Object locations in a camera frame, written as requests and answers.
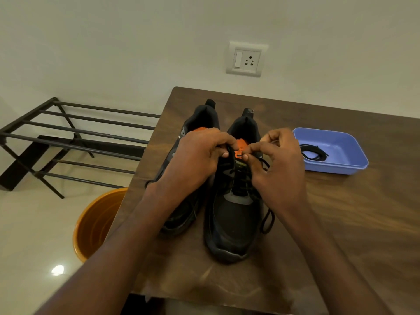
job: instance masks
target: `white switch plate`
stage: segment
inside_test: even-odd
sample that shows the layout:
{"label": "white switch plate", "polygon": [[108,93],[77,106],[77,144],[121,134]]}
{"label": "white switch plate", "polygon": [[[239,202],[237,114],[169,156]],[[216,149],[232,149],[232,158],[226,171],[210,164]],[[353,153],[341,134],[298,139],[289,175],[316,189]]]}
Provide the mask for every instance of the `white switch plate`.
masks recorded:
{"label": "white switch plate", "polygon": [[260,77],[267,49],[263,44],[229,42],[226,73]]}

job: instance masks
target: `hand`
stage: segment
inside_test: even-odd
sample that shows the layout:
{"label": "hand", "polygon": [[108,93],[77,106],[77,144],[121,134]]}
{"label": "hand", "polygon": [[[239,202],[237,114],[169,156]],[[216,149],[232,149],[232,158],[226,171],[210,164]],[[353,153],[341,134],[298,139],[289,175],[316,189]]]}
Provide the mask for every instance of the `hand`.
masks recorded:
{"label": "hand", "polygon": [[158,183],[182,201],[216,172],[219,157],[228,156],[226,144],[238,150],[236,139],[217,128],[187,133]]}
{"label": "hand", "polygon": [[[250,154],[254,152],[270,156],[273,163],[268,171]],[[305,165],[299,142],[290,129],[268,132],[260,142],[249,144],[242,154],[252,171],[252,185],[278,217],[307,203]]]}

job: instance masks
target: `wooden table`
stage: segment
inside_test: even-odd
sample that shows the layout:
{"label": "wooden table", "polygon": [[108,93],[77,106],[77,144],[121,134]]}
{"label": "wooden table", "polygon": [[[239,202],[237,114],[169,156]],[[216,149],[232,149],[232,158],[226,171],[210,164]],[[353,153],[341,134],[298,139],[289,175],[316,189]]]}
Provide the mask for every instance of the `wooden table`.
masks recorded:
{"label": "wooden table", "polygon": [[[396,314],[420,313],[420,119],[175,87],[114,220],[115,230],[144,193],[182,124],[207,98],[216,101],[220,129],[245,107],[261,135],[308,127],[353,135],[369,159],[352,175],[306,172],[309,199],[370,285]],[[298,247],[277,220],[251,256],[217,263],[203,244],[203,210],[184,234],[157,239],[134,292],[261,312],[325,314]]]}

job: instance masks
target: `sneaker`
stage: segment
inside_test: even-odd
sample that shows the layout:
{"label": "sneaker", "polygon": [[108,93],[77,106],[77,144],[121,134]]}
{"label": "sneaker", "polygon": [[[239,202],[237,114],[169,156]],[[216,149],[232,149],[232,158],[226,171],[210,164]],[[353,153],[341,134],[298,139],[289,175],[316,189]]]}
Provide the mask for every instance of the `sneaker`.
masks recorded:
{"label": "sneaker", "polygon": [[[263,218],[263,202],[252,186],[251,170],[242,160],[242,150],[250,143],[260,141],[254,112],[245,108],[228,133],[238,141],[239,151],[228,147],[229,157],[219,158],[214,184],[206,205],[204,240],[210,252],[223,263],[235,263],[247,258],[259,233],[268,233],[274,223],[269,209]],[[267,167],[262,154],[255,154]],[[267,229],[264,224],[271,215]]]}
{"label": "sneaker", "polygon": [[[182,137],[194,130],[202,130],[213,127],[219,128],[219,120],[215,106],[216,103],[213,100],[207,100],[205,105],[200,105],[195,109],[194,114],[188,118],[182,126],[178,139],[160,167],[156,178],[154,180],[147,181],[145,185],[146,187],[150,182],[158,181],[163,175],[166,167],[175,154],[179,141]],[[175,236],[186,230],[194,222],[197,217],[197,213],[202,206],[202,201],[205,198],[205,185],[206,184],[203,184],[181,202],[181,204],[166,220],[164,226],[160,230],[161,233],[169,236]]]}

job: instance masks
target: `orange plastic tub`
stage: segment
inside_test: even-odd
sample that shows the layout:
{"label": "orange plastic tub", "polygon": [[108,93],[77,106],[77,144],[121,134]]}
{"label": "orange plastic tub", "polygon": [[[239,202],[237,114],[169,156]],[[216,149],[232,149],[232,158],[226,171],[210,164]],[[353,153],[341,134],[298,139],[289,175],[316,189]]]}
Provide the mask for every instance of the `orange plastic tub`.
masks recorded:
{"label": "orange plastic tub", "polygon": [[104,193],[93,200],[77,220],[73,232],[73,248],[82,262],[104,243],[127,188]]}

